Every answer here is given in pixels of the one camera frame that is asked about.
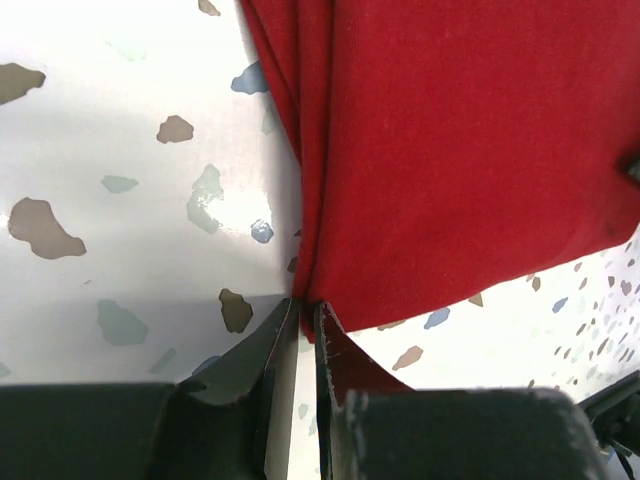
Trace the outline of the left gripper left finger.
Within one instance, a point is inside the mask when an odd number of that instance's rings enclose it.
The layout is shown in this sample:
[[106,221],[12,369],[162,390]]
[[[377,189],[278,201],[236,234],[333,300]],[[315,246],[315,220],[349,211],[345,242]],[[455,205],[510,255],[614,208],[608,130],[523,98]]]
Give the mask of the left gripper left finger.
[[5,479],[283,479],[299,305],[178,383],[5,386]]

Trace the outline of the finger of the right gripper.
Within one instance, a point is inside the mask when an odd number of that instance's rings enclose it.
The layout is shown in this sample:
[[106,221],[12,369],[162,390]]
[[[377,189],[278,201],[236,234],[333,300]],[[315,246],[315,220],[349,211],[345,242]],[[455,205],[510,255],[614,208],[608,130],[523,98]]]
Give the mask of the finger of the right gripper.
[[625,153],[620,159],[620,171],[635,187],[640,187],[640,153],[638,150]]

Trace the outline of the red t shirt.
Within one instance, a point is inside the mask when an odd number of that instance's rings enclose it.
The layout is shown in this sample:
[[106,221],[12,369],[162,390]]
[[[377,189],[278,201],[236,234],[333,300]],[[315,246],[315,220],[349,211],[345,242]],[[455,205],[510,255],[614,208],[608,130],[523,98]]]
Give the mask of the red t shirt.
[[405,320],[636,230],[637,2],[242,9],[301,168],[305,320]]

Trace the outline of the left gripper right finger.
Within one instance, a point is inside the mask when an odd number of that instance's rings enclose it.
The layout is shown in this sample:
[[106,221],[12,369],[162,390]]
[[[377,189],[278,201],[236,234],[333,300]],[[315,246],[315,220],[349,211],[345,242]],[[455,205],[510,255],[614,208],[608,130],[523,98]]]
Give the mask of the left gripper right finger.
[[583,411],[547,388],[414,390],[314,318],[324,479],[605,479]]

